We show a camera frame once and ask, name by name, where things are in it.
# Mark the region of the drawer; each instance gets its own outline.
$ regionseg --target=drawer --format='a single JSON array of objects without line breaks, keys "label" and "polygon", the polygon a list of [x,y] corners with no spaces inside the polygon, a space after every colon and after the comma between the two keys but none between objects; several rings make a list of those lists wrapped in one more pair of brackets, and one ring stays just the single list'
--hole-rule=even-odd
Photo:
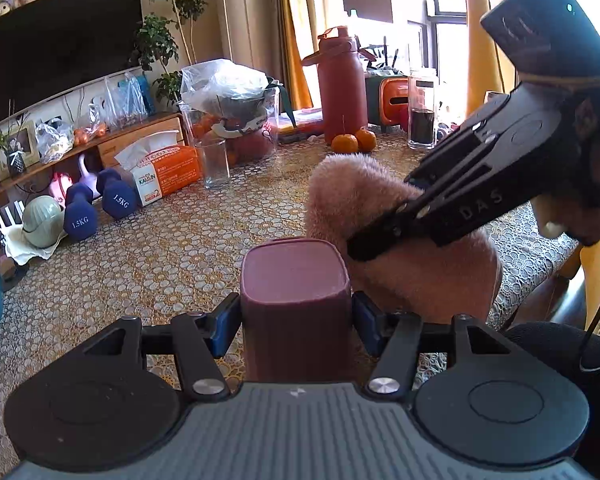
[{"label": "drawer", "polygon": [[143,137],[155,134],[157,132],[164,132],[166,130],[177,130],[178,144],[182,144],[182,128],[180,126],[180,119],[177,117],[172,117],[171,119],[161,121],[160,123],[149,124],[148,126],[138,128],[137,130],[133,130],[128,134],[120,135],[115,139],[106,140],[105,142],[99,144],[98,152],[100,153],[100,160],[102,160],[103,167],[112,168],[113,166],[117,166],[118,162],[115,159],[115,156],[130,144],[136,142],[136,140],[142,139]]}]

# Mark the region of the orange tissue box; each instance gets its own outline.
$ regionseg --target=orange tissue box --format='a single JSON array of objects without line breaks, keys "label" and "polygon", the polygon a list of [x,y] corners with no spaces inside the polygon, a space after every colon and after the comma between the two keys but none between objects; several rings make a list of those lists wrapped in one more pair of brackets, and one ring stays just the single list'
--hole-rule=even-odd
[{"label": "orange tissue box", "polygon": [[179,144],[149,153],[130,173],[143,206],[188,186],[202,176],[195,148]]}]

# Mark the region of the glass jar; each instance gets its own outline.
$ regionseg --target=glass jar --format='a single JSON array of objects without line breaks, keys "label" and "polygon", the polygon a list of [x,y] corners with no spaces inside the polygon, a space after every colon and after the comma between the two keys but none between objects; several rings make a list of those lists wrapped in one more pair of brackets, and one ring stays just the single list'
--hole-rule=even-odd
[{"label": "glass jar", "polygon": [[438,106],[435,74],[411,73],[409,77],[409,124],[407,139],[414,150],[430,150],[436,145]]}]

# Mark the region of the dark liquid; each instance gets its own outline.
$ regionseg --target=dark liquid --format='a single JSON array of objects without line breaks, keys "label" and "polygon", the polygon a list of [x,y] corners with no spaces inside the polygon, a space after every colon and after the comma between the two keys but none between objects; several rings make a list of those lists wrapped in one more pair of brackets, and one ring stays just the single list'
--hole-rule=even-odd
[{"label": "dark liquid", "polygon": [[433,112],[422,110],[412,110],[409,116],[409,126],[411,128],[411,142],[418,144],[433,144]]}]

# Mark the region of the fuzzy pink cloth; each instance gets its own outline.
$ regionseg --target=fuzzy pink cloth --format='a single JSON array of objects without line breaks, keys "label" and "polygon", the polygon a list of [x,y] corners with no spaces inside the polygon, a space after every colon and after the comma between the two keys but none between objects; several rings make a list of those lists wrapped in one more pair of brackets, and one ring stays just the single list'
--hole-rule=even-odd
[{"label": "fuzzy pink cloth", "polygon": [[459,313],[486,320],[502,266],[482,229],[442,248],[428,238],[411,238],[369,262],[347,255],[353,233],[420,193],[368,156],[328,156],[309,179],[306,233],[334,244],[353,289],[366,292],[383,310],[403,307],[436,323]]}]

